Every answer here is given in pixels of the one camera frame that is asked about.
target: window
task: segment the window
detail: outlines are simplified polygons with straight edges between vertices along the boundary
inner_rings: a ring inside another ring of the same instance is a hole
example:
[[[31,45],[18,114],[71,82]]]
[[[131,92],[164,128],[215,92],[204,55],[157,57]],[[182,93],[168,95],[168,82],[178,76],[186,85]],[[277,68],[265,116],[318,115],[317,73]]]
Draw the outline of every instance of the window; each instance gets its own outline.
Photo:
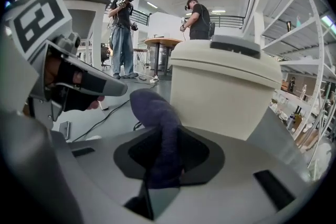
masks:
[[[328,26],[330,27],[332,25],[332,20],[328,17],[328,16],[324,16],[322,18],[322,21]],[[334,34],[336,34],[336,26],[335,24],[331,27],[331,31],[333,31]]]

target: power strip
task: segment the power strip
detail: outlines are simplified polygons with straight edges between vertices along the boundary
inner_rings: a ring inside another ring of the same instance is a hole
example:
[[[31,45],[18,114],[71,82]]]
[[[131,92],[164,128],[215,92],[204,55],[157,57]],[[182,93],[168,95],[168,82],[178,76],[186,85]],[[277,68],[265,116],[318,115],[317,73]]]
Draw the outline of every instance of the power strip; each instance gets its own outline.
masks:
[[[155,76],[153,79],[151,79],[149,81],[150,84],[154,84],[154,83],[158,83],[159,82],[159,78],[157,76]]]

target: man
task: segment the man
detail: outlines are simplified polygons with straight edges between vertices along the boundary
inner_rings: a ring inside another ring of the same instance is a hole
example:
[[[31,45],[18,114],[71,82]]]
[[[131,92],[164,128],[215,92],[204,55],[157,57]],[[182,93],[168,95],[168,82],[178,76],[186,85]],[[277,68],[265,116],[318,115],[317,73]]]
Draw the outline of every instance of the man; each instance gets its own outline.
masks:
[[[207,8],[197,0],[188,0],[185,6],[185,10],[187,9],[192,9],[193,12],[180,30],[184,32],[190,27],[190,39],[209,39],[210,15]]]
[[[294,86],[295,86],[295,77],[292,77],[292,79],[289,81],[288,91],[293,92]]]
[[[133,72],[133,44],[131,30],[136,30],[131,24],[133,0],[114,0],[108,16],[113,18],[110,40],[112,41],[112,69],[113,76],[120,79],[120,66],[123,62],[125,76],[123,78],[136,78],[137,73]]]

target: black t-shirt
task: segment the black t-shirt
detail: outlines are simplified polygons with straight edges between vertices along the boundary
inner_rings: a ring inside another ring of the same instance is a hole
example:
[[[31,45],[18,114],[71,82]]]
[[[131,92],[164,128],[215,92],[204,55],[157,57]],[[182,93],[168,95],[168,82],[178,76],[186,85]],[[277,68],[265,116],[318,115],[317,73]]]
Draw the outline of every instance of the black t-shirt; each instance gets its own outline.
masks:
[[[196,22],[190,27],[190,31],[205,31],[209,32],[210,25],[210,15],[209,11],[202,4],[195,4],[193,8],[193,13],[197,12],[200,16]]]
[[[119,0],[113,0],[111,4],[111,9],[117,8],[117,2]],[[120,11],[113,17],[112,25],[120,24],[126,27],[131,27],[130,23],[130,16],[132,15],[133,5],[131,3],[127,3],[127,6]]]

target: bottle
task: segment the bottle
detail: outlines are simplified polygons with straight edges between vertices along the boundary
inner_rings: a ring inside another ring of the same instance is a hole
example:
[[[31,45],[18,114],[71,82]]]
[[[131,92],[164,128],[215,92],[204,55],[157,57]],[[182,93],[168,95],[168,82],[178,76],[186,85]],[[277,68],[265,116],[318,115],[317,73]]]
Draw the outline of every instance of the bottle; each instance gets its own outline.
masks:
[[[300,95],[301,100],[305,97],[306,89],[307,89],[307,85],[305,84],[302,88],[302,92],[301,92],[301,95]]]
[[[299,27],[301,25],[301,22],[300,22],[300,16],[298,15],[296,17],[296,27]]]
[[[292,115],[288,118],[288,120],[287,120],[287,129],[289,129],[289,130],[291,129],[291,126],[292,126],[292,124],[293,124],[294,119],[295,119],[294,114],[292,114]]]

